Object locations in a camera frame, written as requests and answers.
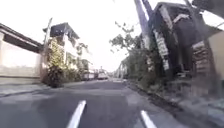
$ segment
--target car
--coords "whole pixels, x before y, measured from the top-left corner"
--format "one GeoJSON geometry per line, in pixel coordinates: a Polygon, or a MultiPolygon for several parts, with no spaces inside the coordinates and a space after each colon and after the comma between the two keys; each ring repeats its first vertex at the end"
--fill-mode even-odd
{"type": "Polygon", "coordinates": [[[108,76],[106,73],[99,73],[98,74],[98,80],[106,80],[108,79],[108,76]]]}

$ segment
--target sky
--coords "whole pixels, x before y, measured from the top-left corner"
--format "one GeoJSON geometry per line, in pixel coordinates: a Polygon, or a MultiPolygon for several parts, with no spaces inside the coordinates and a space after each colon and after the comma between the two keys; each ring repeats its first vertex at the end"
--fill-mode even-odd
{"type": "MultiPolygon", "coordinates": [[[[149,0],[152,8],[157,2],[184,3],[183,0],[149,0]]],[[[121,33],[118,23],[135,24],[135,34],[141,30],[134,0],[0,0],[0,22],[34,40],[43,42],[43,28],[53,17],[52,24],[68,22],[80,36],[80,42],[88,44],[91,52],[87,58],[95,68],[114,71],[118,68],[126,51],[112,53],[108,43],[121,33]]]]}

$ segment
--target white lane marking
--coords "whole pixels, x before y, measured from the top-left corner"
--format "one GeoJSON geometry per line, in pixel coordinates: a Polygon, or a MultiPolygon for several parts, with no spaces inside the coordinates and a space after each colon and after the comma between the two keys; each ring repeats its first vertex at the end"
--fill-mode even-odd
{"type": "Polygon", "coordinates": [[[145,123],[146,128],[157,128],[155,126],[155,124],[152,122],[152,120],[149,118],[146,111],[141,110],[141,116],[142,116],[142,119],[145,123]]]}
{"type": "Polygon", "coordinates": [[[67,128],[78,128],[80,119],[82,117],[83,110],[85,109],[86,101],[82,100],[79,102],[78,106],[75,109],[75,112],[72,115],[71,120],[69,121],[69,124],[67,128]]]}

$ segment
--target wall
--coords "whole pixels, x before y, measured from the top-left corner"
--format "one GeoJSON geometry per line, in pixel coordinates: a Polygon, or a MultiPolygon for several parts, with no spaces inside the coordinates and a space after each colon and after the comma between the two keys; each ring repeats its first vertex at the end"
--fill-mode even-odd
{"type": "Polygon", "coordinates": [[[40,54],[12,45],[0,38],[0,77],[38,78],[39,62],[40,54]]]}
{"type": "Polygon", "coordinates": [[[209,38],[214,56],[216,71],[224,80],[224,32],[219,32],[209,38]]]}

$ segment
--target street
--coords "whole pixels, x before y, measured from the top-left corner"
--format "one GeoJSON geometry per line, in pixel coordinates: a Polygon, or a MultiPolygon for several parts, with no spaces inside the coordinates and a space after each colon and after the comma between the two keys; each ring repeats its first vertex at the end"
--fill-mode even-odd
{"type": "Polygon", "coordinates": [[[66,128],[80,100],[86,100],[79,128],[145,128],[147,111],[158,128],[188,128],[122,81],[90,81],[0,98],[1,128],[66,128]]]}

